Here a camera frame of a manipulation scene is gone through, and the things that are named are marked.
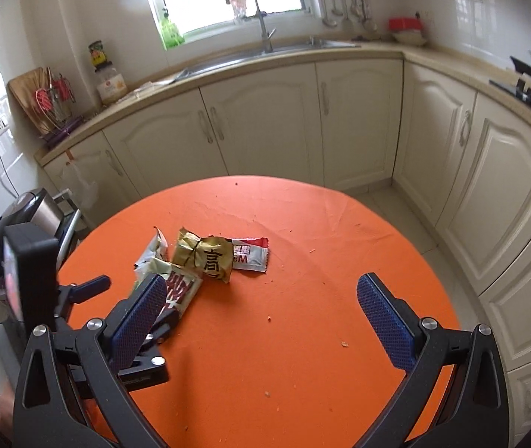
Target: printed chinese character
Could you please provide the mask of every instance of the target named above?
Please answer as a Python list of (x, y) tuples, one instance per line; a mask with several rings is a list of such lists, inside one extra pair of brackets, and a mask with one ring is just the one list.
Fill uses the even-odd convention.
[(211, 251), (205, 252), (205, 269), (204, 271), (220, 271), (220, 265), (218, 263), (218, 258), (223, 256), (223, 254), (220, 254), (219, 252), (214, 251), (213, 249)]

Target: red container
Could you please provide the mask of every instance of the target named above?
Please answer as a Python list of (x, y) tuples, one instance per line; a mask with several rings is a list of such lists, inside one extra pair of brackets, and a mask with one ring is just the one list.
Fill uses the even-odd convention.
[(423, 30), (423, 24), (418, 18), (390, 18), (390, 31)]

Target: person's hand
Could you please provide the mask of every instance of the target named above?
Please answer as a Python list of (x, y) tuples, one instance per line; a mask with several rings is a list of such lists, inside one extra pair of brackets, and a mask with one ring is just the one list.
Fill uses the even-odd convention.
[(0, 396), (0, 432), (9, 440), (12, 439), (12, 413), (14, 407), (15, 394), (7, 381)]

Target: gold snack package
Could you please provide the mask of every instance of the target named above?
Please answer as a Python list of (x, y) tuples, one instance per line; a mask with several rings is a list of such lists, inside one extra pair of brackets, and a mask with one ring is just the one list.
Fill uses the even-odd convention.
[(194, 269), (209, 277), (230, 281), (234, 249), (232, 240), (225, 237), (199, 237), (181, 228), (174, 248), (172, 263)]

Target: blue textured gripper pad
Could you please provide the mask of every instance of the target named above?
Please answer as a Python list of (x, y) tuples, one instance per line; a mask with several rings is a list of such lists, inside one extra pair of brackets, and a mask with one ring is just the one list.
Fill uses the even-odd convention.
[(165, 304), (166, 281), (156, 276), (156, 280), (144, 291), (112, 337), (109, 360), (112, 372), (116, 373), (133, 364)]
[(416, 363), (415, 340), (368, 275), (359, 279), (357, 299), (393, 366), (410, 373)]

